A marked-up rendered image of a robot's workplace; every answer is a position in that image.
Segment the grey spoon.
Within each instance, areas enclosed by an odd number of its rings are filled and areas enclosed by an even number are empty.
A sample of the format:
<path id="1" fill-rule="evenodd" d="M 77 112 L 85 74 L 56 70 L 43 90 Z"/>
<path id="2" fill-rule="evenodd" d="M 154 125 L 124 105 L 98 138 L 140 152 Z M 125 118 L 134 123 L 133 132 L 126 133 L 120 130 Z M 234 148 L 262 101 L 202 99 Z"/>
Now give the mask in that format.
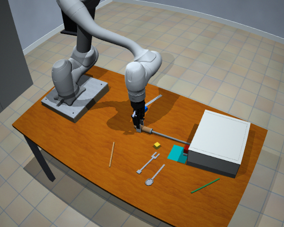
<path id="1" fill-rule="evenodd" d="M 148 178 L 146 181 L 145 181 L 145 184 L 147 186 L 150 186 L 153 184 L 153 179 L 155 178 L 155 176 L 161 171 L 161 169 L 165 166 L 165 164 L 159 169 L 159 171 L 153 176 L 153 178 Z"/>

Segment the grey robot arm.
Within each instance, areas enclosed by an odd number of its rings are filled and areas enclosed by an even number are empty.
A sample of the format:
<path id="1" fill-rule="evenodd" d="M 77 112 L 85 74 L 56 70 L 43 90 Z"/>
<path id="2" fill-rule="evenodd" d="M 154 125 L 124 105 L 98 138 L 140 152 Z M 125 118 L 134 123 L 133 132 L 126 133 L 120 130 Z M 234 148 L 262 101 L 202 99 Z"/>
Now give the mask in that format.
<path id="1" fill-rule="evenodd" d="M 156 51 L 140 47 L 136 42 L 100 27 L 94 21 L 96 6 L 100 0 L 56 0 L 61 10 L 78 25 L 77 45 L 71 57 L 58 60 L 52 67 L 52 80 L 58 92 L 53 98 L 58 106 L 62 103 L 72 106 L 74 101 L 86 91 L 78 86 L 82 75 L 90 70 L 98 60 L 98 50 L 92 36 L 124 47 L 132 52 L 134 61 L 125 69 L 125 84 L 132 102 L 145 99 L 145 87 L 149 79 L 162 64 L 162 56 Z"/>

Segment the teal square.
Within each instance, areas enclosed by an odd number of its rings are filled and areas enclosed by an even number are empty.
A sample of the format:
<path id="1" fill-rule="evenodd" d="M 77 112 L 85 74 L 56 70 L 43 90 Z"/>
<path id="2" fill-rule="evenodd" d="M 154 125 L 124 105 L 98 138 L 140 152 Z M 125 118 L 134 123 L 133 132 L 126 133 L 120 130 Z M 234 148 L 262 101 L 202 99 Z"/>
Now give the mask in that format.
<path id="1" fill-rule="evenodd" d="M 180 163 L 185 163 L 187 160 L 187 156 L 184 156 L 183 154 L 184 151 L 184 147 L 180 147 L 177 145 L 174 145 L 169 156 L 168 159 L 180 162 Z"/>

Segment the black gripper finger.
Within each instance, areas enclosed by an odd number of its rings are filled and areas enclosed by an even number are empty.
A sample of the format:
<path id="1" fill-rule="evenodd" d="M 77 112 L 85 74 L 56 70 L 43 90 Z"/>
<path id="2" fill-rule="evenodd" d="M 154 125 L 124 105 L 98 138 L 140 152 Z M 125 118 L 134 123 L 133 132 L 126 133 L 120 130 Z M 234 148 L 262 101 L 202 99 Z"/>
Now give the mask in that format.
<path id="1" fill-rule="evenodd" d="M 145 118 L 143 118 L 145 116 L 145 106 L 143 108 L 141 108 L 141 115 L 140 115 L 140 124 L 144 126 L 144 122 L 143 120 Z"/>
<path id="2" fill-rule="evenodd" d="M 131 117 L 133 119 L 133 124 L 136 126 L 136 131 L 141 133 L 140 115 L 141 115 L 141 109 L 139 109 L 139 114 L 136 114 L 134 111 Z"/>

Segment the red block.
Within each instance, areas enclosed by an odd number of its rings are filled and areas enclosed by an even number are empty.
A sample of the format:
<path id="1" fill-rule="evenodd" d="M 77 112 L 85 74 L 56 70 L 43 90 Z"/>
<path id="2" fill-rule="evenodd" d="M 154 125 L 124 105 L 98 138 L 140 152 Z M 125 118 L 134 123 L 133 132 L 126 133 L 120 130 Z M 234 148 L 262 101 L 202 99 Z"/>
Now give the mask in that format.
<path id="1" fill-rule="evenodd" d="M 189 149 L 189 145 L 185 145 L 185 147 L 184 147 L 184 152 L 183 153 L 188 153 L 188 149 Z"/>

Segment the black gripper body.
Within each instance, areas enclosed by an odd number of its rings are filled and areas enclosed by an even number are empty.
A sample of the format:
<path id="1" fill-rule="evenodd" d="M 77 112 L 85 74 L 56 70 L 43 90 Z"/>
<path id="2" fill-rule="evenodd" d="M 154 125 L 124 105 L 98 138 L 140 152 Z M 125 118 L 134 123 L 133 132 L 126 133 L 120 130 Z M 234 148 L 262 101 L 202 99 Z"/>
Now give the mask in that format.
<path id="1" fill-rule="evenodd" d="M 133 108 L 133 112 L 135 111 L 136 114 L 139 114 L 139 109 L 143 108 L 144 105 L 145 105 L 145 100 L 137 103 L 131 101 L 131 107 Z"/>

